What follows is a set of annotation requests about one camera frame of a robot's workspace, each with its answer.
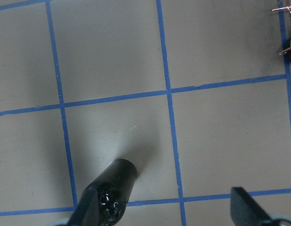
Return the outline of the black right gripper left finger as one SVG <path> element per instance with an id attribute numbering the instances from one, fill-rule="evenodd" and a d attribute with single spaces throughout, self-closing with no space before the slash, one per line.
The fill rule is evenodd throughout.
<path id="1" fill-rule="evenodd" d="M 68 221 L 69 226 L 98 226 L 99 200 L 98 190 L 87 188 Z"/>

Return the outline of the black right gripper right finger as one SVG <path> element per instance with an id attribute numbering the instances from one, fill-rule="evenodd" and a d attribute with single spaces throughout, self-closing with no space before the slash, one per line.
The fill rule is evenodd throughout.
<path id="1" fill-rule="evenodd" d="M 231 188 L 231 219 L 236 226 L 271 226 L 273 220 L 242 187 Z"/>

